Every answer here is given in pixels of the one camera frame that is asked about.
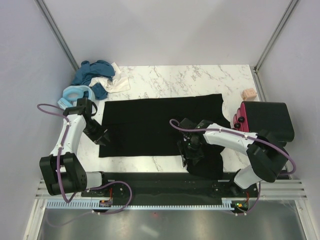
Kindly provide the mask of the blue t shirt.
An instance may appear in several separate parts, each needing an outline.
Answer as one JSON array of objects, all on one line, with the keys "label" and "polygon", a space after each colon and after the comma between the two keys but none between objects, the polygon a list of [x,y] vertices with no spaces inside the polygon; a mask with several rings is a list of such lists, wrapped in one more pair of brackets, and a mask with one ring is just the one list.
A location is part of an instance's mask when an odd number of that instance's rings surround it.
[{"label": "blue t shirt", "polygon": [[[115,76],[115,70],[110,63],[104,60],[98,60],[90,63],[85,60],[81,63],[80,68],[75,72],[75,76],[71,82],[72,86],[89,86],[92,79],[96,77],[105,77],[112,80]],[[93,83],[90,86],[97,100],[104,100],[108,96],[108,92],[104,89],[101,83]]]}]

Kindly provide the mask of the black t shirt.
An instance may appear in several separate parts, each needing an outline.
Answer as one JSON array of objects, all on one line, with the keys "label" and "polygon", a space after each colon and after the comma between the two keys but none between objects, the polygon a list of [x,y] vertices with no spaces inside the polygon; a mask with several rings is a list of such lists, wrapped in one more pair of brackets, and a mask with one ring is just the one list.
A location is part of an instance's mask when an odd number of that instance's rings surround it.
[{"label": "black t shirt", "polygon": [[222,94],[203,96],[146,98],[107,101],[102,125],[109,141],[99,148],[99,157],[178,156],[178,141],[183,135],[170,120],[189,119],[197,125],[202,120],[229,128],[224,117]]}]

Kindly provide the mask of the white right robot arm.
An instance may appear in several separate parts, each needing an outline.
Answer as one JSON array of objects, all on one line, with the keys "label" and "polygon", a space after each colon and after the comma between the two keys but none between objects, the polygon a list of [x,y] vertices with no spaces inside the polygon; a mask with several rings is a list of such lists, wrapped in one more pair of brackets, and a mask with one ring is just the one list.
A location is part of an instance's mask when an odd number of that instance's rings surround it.
[{"label": "white right robot arm", "polygon": [[271,134],[266,131],[243,132],[218,124],[186,129],[177,126],[185,141],[182,142],[182,157],[185,164],[198,164],[203,159],[203,148],[221,146],[232,149],[249,159],[250,165],[238,170],[229,184],[235,197],[242,196],[247,188],[261,181],[273,183],[291,157]]}]

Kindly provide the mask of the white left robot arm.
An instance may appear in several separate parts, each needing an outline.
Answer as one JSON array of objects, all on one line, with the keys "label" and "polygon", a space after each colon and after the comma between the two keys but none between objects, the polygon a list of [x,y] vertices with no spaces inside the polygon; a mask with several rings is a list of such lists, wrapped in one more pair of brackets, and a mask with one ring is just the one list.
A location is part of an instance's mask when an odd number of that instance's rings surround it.
[{"label": "white left robot arm", "polygon": [[92,118],[90,113],[67,108],[63,114],[63,126],[58,141],[49,154],[42,157],[39,167],[51,196],[85,191],[87,173],[77,158],[82,134],[94,144],[105,146],[110,140],[108,129]]}]

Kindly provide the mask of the black and pink drawer box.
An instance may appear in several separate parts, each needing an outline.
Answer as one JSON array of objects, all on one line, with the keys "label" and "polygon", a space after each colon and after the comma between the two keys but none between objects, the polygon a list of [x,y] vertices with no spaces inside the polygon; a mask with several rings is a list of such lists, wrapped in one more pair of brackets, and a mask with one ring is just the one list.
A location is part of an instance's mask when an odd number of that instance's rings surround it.
[{"label": "black and pink drawer box", "polygon": [[283,146],[295,138],[295,131],[284,102],[243,101],[232,119],[241,132],[270,132]]}]

